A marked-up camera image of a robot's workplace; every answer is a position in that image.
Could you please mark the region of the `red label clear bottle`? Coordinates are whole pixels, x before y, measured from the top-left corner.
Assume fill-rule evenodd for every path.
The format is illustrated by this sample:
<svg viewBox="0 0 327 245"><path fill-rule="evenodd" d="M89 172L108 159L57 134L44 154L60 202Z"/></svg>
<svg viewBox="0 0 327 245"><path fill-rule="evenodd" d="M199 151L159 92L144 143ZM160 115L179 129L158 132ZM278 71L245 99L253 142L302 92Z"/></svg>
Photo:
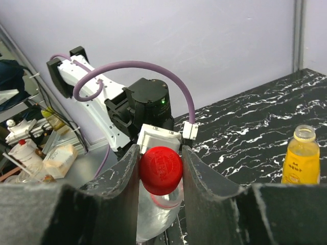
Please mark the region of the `red label clear bottle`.
<svg viewBox="0 0 327 245"><path fill-rule="evenodd" d="M151 194L140 182L136 242L146 242L164 232L176 219L183 200L182 181L166 195Z"/></svg>

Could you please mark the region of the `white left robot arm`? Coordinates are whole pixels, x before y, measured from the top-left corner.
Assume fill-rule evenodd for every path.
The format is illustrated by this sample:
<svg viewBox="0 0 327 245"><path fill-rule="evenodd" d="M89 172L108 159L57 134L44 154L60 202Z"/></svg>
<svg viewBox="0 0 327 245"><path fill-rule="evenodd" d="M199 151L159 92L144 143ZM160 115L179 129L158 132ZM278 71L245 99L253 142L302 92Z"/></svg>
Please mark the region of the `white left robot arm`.
<svg viewBox="0 0 327 245"><path fill-rule="evenodd" d="M47 67L60 93L80 102L83 114L92 117L118 157L137 143L142 154L155 146L178 151L181 135L173 131L169 89L164 81L140 78L124 86L100 73L79 85L94 70L81 46L69 56L52 56Z"/></svg>

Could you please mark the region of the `red bottle cap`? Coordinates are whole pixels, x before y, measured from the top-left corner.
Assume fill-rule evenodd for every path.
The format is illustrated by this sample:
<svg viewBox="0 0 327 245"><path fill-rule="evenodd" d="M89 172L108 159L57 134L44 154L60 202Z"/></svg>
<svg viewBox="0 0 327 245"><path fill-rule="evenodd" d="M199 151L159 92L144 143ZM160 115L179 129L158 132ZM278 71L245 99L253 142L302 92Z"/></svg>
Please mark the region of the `red bottle cap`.
<svg viewBox="0 0 327 245"><path fill-rule="evenodd" d="M173 192L183 175L181 157L173 149L156 146L147 150L139 162L139 177L144 188L154 195Z"/></svg>

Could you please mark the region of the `yellow juice bottle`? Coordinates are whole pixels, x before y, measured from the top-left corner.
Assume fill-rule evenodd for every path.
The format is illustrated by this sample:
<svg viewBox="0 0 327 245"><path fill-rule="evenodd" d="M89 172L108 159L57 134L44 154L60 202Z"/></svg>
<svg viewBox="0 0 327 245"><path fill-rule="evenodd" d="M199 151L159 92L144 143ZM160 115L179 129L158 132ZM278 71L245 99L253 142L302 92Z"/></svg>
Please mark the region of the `yellow juice bottle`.
<svg viewBox="0 0 327 245"><path fill-rule="evenodd" d="M294 130L283 163L281 183L320 183L320 148L313 127L299 125Z"/></svg>

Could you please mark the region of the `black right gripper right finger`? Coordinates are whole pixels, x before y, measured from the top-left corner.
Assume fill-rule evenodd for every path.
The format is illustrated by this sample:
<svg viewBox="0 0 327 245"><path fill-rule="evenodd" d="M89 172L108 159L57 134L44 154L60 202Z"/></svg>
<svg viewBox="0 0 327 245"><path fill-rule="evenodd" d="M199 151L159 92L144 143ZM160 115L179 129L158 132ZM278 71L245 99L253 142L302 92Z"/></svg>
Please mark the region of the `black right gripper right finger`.
<svg viewBox="0 0 327 245"><path fill-rule="evenodd" d="M182 148L189 244L326 244L326 185L225 178Z"/></svg>

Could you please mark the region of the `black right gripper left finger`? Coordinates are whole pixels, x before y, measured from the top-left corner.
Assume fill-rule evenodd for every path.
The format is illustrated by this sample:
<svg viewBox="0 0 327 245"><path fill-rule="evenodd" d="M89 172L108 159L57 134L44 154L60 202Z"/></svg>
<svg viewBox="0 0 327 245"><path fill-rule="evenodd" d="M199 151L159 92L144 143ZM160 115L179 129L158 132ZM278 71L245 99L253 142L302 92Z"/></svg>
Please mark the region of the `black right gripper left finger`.
<svg viewBox="0 0 327 245"><path fill-rule="evenodd" d="M135 244L139 146L80 189L2 184L1 244Z"/></svg>

